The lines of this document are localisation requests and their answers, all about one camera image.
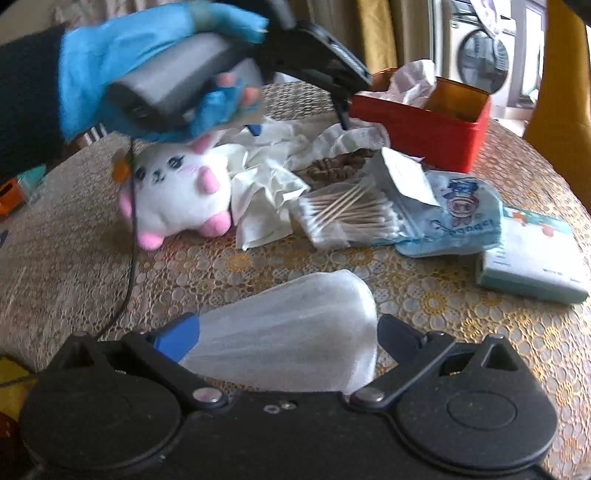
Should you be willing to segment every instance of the pink plush ear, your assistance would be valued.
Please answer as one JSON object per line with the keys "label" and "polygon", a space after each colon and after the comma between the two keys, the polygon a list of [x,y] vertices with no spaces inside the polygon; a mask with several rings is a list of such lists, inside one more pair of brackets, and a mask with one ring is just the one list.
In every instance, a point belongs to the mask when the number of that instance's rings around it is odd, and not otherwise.
{"label": "pink plush ear", "polygon": [[199,169],[197,184],[199,185],[199,189],[208,195],[216,193],[220,189],[220,183],[212,172],[212,169],[209,167],[201,167]]}
{"label": "pink plush ear", "polygon": [[131,198],[123,190],[119,192],[119,209],[125,218],[131,218]]}
{"label": "pink plush ear", "polygon": [[197,155],[203,155],[220,140],[222,132],[208,132],[189,144],[189,148]]}

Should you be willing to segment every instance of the orange tag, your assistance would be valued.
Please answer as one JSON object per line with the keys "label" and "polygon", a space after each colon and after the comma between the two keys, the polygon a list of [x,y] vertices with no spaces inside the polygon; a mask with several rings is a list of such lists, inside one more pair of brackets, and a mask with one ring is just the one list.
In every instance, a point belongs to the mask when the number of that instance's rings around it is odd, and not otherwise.
{"label": "orange tag", "polygon": [[124,183],[130,175],[129,165],[125,161],[125,156],[113,159],[113,171],[111,178],[117,183]]}

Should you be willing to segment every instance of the blue rubber glove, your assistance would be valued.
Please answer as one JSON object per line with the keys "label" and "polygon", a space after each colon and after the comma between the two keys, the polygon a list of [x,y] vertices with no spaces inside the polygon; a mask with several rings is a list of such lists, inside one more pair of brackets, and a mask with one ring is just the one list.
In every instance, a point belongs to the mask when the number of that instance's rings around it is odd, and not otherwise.
{"label": "blue rubber glove", "polygon": [[[107,129],[150,141],[186,142],[240,114],[243,85],[225,76],[196,105],[184,131],[139,130],[103,102],[107,85],[163,50],[198,32],[216,31],[253,43],[263,40],[267,19],[225,4],[197,0],[167,4],[67,32],[59,60],[60,129],[64,139],[102,122]],[[256,108],[246,105],[245,109]]]}

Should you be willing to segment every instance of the cartoon character print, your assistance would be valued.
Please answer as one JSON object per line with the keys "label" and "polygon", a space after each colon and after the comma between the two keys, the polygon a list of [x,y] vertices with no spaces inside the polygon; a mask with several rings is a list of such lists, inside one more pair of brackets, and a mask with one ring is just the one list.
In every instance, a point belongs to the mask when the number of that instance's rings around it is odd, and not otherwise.
{"label": "cartoon character print", "polygon": [[474,195],[478,190],[476,179],[451,179],[447,188],[451,191],[443,197],[447,200],[447,210],[453,217],[452,226],[470,225],[480,205],[480,200]]}

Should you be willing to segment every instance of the round table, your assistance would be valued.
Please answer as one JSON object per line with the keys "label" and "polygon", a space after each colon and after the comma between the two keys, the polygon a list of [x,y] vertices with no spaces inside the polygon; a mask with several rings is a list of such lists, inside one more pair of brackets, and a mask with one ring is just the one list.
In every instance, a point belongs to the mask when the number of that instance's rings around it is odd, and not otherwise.
{"label": "round table", "polygon": [[[304,83],[267,87],[265,99],[277,119],[331,110],[329,97]],[[117,186],[109,172],[111,155],[126,145],[110,135],[77,153],[47,176],[37,203],[6,222],[0,352],[32,369],[46,366],[72,332],[97,332],[121,301],[131,239],[117,214]],[[589,215],[525,141],[492,121],[473,174],[491,182],[507,205],[567,220],[589,267]],[[300,236],[243,252],[234,248],[232,234],[203,239],[185,232],[157,252],[140,253],[131,304],[108,337],[342,268],[366,281],[380,312],[421,330],[445,330],[471,342],[490,332],[507,335],[558,411],[547,465],[562,478],[585,468],[591,447],[591,300],[567,307],[483,290],[475,285],[473,256],[412,259],[384,247],[320,252]],[[376,371],[391,365],[382,353]]]}

